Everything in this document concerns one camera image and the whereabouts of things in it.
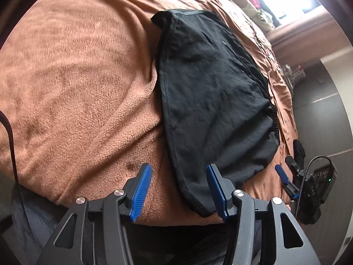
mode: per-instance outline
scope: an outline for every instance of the dark floor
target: dark floor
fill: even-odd
[[[293,108],[305,166],[317,155],[331,156],[338,178],[322,216],[304,228],[322,265],[332,265],[351,219],[353,208],[353,138],[335,84],[321,62],[305,69],[307,77],[294,88]]]
[[[14,181],[5,177],[0,172],[0,220],[3,220],[5,217],[11,214],[11,192]],[[7,242],[10,249],[13,251],[17,259],[21,262],[22,265],[27,265],[28,261],[25,257],[25,254],[22,248],[19,246],[15,230],[11,226],[3,234],[5,241]]]

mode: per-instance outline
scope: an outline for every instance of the silver bolt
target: silver bolt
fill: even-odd
[[[234,190],[234,195],[242,197],[242,196],[244,196],[244,191],[242,191],[240,189],[236,189],[236,190]]]
[[[117,189],[116,191],[114,191],[114,195],[116,196],[122,196],[124,195],[124,191],[122,189]]]
[[[79,197],[79,198],[76,199],[76,203],[77,204],[85,203],[85,201],[86,201],[86,198],[84,198],[84,197]]]
[[[280,205],[282,203],[282,199],[280,199],[279,197],[272,198],[272,201],[277,205]]]

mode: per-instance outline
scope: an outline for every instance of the black cloth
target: black cloth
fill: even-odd
[[[169,155],[181,195],[200,216],[215,212],[206,166],[239,187],[279,145],[268,81],[231,30],[207,10],[168,10],[156,56]]]
[[[299,140],[293,140],[294,160],[301,170],[304,170],[305,150]]]

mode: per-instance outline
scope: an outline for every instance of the bed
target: bed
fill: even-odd
[[[22,185],[56,204],[105,197],[151,164],[152,181],[137,222],[220,223],[191,211],[177,190],[161,120],[155,67],[165,9],[216,12],[269,80],[280,145],[268,167],[243,186],[254,198],[289,198],[274,166],[293,154],[291,94],[271,44],[231,0],[38,0],[0,51],[0,109],[12,124]],[[0,170],[12,177],[0,130]]]

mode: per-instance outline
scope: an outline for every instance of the black cable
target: black cable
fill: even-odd
[[[303,176],[303,180],[301,181],[301,184],[300,184],[300,189],[299,189],[299,196],[298,196],[298,202],[297,202],[297,206],[295,208],[295,213],[294,213],[294,217],[297,218],[297,214],[298,214],[298,210],[299,210],[299,202],[300,202],[300,197],[301,197],[301,192],[303,191],[303,186],[304,186],[304,182],[305,182],[305,177],[306,175],[308,174],[308,171],[309,171],[309,167],[310,165],[317,159],[319,158],[325,158],[327,159],[330,164],[332,165],[332,161],[331,159],[329,159],[327,156],[324,156],[324,155],[318,155],[318,156],[315,156],[312,160],[309,161],[305,171],[304,171],[304,176]]]
[[[22,213],[24,215],[24,218],[26,220],[26,225],[28,226],[29,229],[29,233],[31,238],[34,240],[34,242],[36,243],[37,248],[41,251],[42,248],[41,246],[39,246],[36,238],[34,238],[34,234],[32,232],[31,226],[29,225],[29,221],[28,221],[28,216],[24,207],[24,203],[23,203],[23,197],[22,197],[22,192],[21,192],[21,186],[20,183],[18,181],[18,175],[17,175],[17,167],[16,167],[16,159],[15,159],[15,149],[14,149],[14,145],[13,145],[13,133],[12,133],[12,128],[11,128],[11,124],[8,121],[8,118],[3,114],[2,111],[0,111],[0,122],[2,123],[2,125],[5,127],[7,133],[8,133],[8,143],[10,146],[10,154],[11,154],[11,162],[12,162],[12,169],[13,169],[13,176],[15,177],[15,184],[17,186],[18,189],[18,193],[19,193],[19,197],[20,197],[20,203],[21,203],[21,208],[22,208]]]

